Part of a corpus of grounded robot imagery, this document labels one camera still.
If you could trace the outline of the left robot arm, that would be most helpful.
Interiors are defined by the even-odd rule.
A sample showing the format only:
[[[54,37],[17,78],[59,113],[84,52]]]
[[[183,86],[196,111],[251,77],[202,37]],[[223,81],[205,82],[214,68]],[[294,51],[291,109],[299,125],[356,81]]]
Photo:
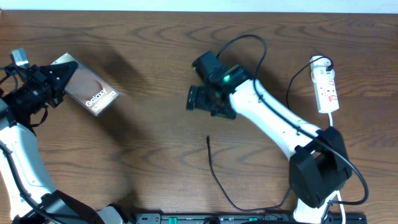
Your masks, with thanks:
[[[13,223],[130,222],[113,203],[96,211],[58,190],[40,158],[30,117],[63,101],[65,86],[77,68],[76,62],[25,69],[12,63],[3,68],[7,77],[24,82],[1,95],[1,174]]]

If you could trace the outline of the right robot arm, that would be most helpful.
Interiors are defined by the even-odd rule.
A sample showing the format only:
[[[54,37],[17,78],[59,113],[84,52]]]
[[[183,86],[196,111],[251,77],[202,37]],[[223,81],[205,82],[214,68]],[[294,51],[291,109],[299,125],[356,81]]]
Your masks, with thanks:
[[[235,119],[238,114],[271,138],[289,160],[289,185],[298,197],[293,218],[321,223],[326,208],[352,176],[343,137],[333,127],[320,129],[277,101],[240,65],[224,65],[208,51],[192,63],[204,81],[188,91],[188,110]]]

